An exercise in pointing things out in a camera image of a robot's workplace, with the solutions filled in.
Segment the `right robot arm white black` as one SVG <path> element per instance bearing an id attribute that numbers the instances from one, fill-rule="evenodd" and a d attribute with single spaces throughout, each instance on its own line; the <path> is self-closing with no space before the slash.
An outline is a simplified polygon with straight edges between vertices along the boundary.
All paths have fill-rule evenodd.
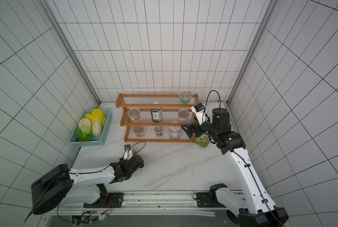
<path id="1" fill-rule="evenodd" d="M 191 108 L 194 123 L 181 128 L 188 137 L 209 137 L 222 155 L 235 168 L 244 198 L 241 199 L 228 187 L 219 183 L 210 187 L 209 202 L 214 207 L 225 207 L 228 219 L 241 227 L 283 227 L 288 221 L 285 208 L 278 207 L 269 196 L 250 160 L 246 144 L 238 132 L 231 129 L 229 112 L 225 108 L 214 108 L 212 117 L 205 113 L 199 103 Z"/>

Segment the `green label seed jar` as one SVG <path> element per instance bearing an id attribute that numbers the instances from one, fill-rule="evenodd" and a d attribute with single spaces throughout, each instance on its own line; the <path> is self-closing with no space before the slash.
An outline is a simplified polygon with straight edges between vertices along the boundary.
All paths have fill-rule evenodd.
<path id="1" fill-rule="evenodd" d="M 180 102 L 182 104 L 189 104 L 192 98 L 192 93 L 189 90 L 181 90 L 179 92 Z"/>

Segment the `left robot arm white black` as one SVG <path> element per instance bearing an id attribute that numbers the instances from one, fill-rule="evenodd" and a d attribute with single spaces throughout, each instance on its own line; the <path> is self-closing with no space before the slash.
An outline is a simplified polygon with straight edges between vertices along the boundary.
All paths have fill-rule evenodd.
<path id="1" fill-rule="evenodd" d="M 67 164 L 60 164 L 32 183 L 29 215 L 75 203 L 82 203 L 86 208 L 105 207 L 110 200 L 106 185 L 128 180 L 143 167 L 144 160 L 138 155 L 93 169 L 70 169 Z"/>

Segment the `dark green tin can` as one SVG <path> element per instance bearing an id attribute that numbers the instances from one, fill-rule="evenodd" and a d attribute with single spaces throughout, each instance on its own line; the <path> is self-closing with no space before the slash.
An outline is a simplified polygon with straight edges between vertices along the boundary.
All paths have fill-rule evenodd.
<path id="1" fill-rule="evenodd" d="M 159 102 L 153 102 L 150 107 L 152 121 L 155 123 L 159 123 L 163 120 L 162 116 L 162 107 L 159 106 Z"/>

